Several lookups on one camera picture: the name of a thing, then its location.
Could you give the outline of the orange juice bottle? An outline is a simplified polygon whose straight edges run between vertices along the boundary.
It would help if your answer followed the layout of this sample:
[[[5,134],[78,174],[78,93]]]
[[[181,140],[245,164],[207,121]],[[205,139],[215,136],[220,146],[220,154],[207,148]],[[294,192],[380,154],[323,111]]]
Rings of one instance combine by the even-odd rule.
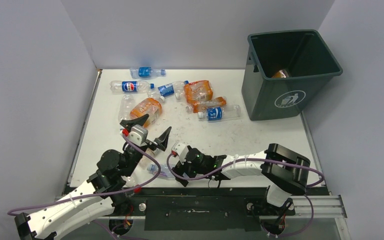
[[[289,78],[290,73],[287,69],[278,70],[271,78]]]

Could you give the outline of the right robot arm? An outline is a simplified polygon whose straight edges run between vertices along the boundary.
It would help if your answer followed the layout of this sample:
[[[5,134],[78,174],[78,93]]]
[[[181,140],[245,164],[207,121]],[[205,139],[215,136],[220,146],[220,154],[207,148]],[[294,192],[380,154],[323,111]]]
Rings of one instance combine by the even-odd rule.
[[[272,184],[262,205],[269,214],[280,211],[290,196],[303,196],[307,191],[311,161],[277,143],[254,154],[212,156],[177,142],[171,154],[179,159],[171,170],[184,187],[199,177],[218,182],[247,176],[266,177]]]

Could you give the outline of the crushed clear water bottle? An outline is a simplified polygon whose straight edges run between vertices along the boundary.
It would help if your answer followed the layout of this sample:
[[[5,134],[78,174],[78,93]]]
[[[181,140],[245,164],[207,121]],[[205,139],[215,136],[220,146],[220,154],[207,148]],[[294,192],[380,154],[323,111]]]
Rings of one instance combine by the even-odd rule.
[[[161,164],[160,168],[158,168],[158,166],[156,164],[151,163],[147,166],[146,170],[150,174],[155,175],[158,178],[163,179],[163,180],[174,180],[175,179],[175,177],[170,172],[168,166],[165,163]]]

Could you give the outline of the clear bottle white cap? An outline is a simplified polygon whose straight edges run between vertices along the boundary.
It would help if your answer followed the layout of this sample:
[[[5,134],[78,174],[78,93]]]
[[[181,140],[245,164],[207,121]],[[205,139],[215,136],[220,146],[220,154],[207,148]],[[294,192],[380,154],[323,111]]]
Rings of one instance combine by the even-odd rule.
[[[159,149],[151,150],[148,148],[145,152],[155,159],[156,156],[159,154],[160,150]],[[146,157],[145,155],[143,155],[138,163],[138,166],[143,170],[147,170],[148,166],[152,164],[154,164],[154,162],[150,160],[148,157]]]

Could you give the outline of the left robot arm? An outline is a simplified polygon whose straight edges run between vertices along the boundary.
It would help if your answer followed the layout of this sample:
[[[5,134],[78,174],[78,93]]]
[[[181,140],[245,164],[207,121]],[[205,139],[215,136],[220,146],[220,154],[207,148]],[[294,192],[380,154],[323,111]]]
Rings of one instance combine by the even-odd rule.
[[[129,210],[129,199],[140,188],[154,181],[134,184],[128,181],[143,157],[161,165],[146,151],[165,151],[172,128],[168,127],[154,140],[148,139],[145,123],[149,115],[120,121],[120,134],[125,140],[123,151],[106,150],[96,164],[97,170],[77,188],[61,199],[43,205],[10,210],[21,240],[60,240],[71,231],[97,218],[115,213],[124,215]]]

